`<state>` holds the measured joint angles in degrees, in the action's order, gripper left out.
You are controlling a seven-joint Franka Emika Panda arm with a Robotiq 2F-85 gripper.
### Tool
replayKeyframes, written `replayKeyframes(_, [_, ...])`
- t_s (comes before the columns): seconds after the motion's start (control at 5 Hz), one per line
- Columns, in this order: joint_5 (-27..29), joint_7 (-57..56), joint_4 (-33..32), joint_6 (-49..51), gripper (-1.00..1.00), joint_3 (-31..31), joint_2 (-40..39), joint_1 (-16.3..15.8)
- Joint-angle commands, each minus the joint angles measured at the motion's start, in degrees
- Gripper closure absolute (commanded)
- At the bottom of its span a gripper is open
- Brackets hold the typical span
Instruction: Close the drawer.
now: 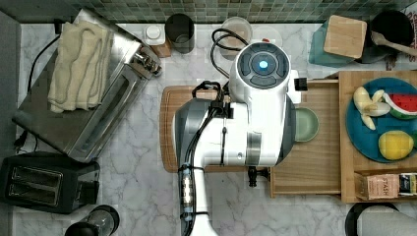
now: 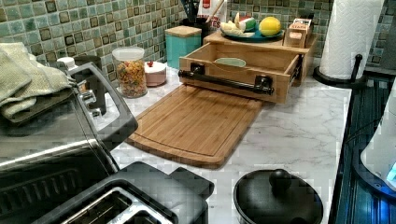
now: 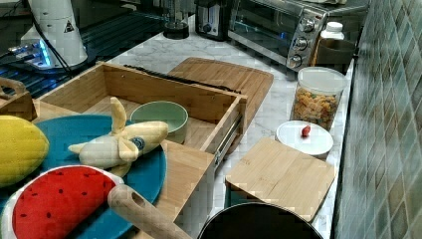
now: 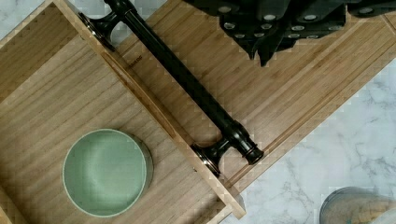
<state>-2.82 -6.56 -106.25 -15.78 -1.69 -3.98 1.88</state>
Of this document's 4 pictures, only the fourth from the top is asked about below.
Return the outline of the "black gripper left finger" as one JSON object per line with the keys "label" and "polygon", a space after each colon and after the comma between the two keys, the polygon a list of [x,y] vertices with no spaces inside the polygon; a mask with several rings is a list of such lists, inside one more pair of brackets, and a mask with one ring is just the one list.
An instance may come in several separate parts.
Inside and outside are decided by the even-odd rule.
{"label": "black gripper left finger", "polygon": [[261,60],[290,47],[284,15],[290,0],[184,0],[204,13],[218,17],[219,26],[253,60]]}

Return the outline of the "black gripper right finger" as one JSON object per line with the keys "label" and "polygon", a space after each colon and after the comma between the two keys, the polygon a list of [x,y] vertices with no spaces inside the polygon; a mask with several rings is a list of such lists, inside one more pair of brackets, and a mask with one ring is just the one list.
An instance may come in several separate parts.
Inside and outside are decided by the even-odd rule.
{"label": "black gripper right finger", "polygon": [[298,39],[317,39],[342,30],[347,13],[372,18],[395,10],[395,0],[259,0],[258,18],[269,32],[257,48],[261,66],[292,48]]}

